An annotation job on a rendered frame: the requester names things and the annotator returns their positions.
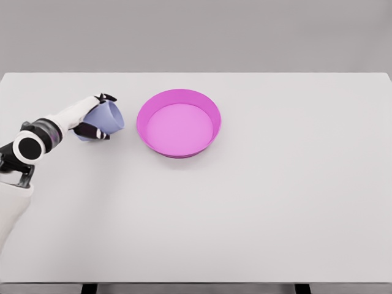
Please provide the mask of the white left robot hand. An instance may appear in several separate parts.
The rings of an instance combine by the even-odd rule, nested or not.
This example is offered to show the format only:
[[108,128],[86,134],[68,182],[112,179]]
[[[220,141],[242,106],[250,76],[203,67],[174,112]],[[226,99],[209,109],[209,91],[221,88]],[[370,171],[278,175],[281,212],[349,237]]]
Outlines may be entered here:
[[117,101],[115,97],[106,93],[101,93],[98,96],[91,96],[81,102],[78,102],[74,107],[72,107],[71,114],[75,116],[75,121],[70,124],[68,129],[72,130],[79,126],[90,111],[100,104],[105,103],[107,100],[114,103]]

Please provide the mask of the lavender blue cup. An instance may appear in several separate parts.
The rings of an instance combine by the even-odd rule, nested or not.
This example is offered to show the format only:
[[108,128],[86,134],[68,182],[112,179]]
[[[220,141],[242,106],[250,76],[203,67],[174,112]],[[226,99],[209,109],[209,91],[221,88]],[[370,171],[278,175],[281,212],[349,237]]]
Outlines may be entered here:
[[82,123],[72,130],[80,140],[108,140],[111,134],[124,127],[125,122],[119,108],[114,102],[107,100],[90,111]]

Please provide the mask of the pink round plate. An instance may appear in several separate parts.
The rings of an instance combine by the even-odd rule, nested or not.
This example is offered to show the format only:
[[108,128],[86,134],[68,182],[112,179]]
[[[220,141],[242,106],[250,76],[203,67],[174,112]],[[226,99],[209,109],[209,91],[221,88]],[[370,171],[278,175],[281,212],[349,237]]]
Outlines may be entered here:
[[147,100],[137,116],[137,132],[146,146],[171,158],[201,153],[218,136],[222,117],[205,94],[169,89]]

